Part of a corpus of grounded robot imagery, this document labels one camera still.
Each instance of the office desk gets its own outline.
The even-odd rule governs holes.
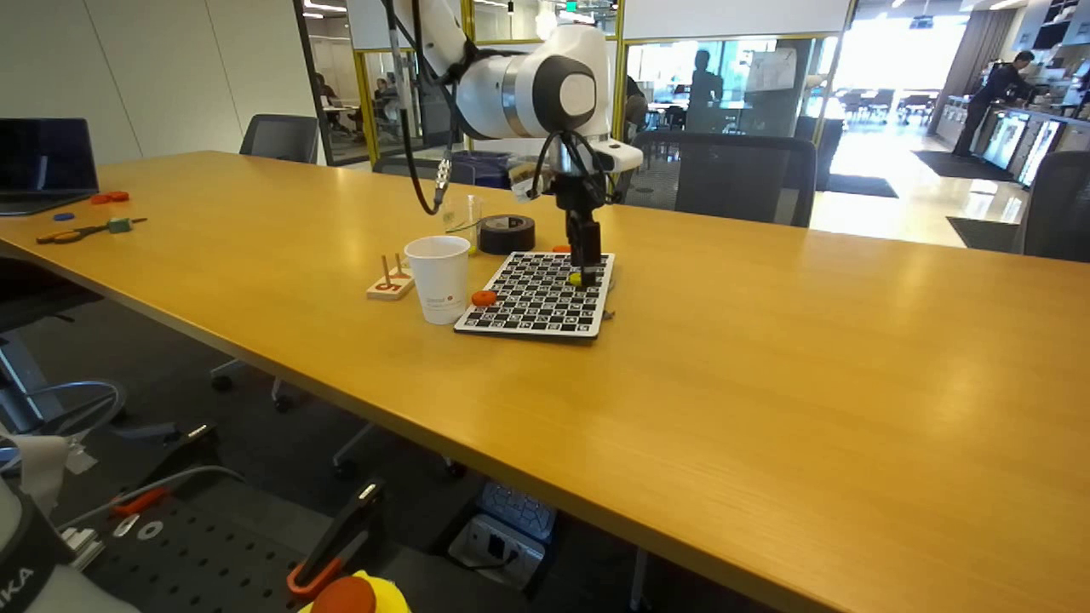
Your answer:
[[[0,238],[773,606],[1090,603],[1090,265],[603,208],[615,318],[543,345],[363,300],[441,228],[403,176],[194,152],[109,187],[132,236]]]

